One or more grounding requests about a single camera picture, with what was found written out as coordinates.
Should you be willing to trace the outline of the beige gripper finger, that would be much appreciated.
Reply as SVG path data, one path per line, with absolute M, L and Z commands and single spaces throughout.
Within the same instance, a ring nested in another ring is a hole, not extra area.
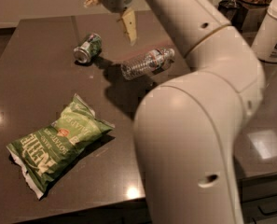
M 131 7 L 126 8 L 120 13 L 118 20 L 121 22 L 123 34 L 133 46 L 137 40 L 135 11 Z
M 85 8 L 94 7 L 94 6 L 98 6 L 100 4 L 101 4 L 100 0 L 85 0 L 84 7 Z

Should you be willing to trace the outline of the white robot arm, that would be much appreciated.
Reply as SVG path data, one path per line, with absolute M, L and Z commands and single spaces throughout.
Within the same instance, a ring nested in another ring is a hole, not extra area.
M 120 12 L 131 0 L 98 0 Z M 150 91 L 133 136 L 153 224 L 243 224 L 233 145 L 263 99 L 265 75 L 208 0 L 146 0 L 192 71 Z

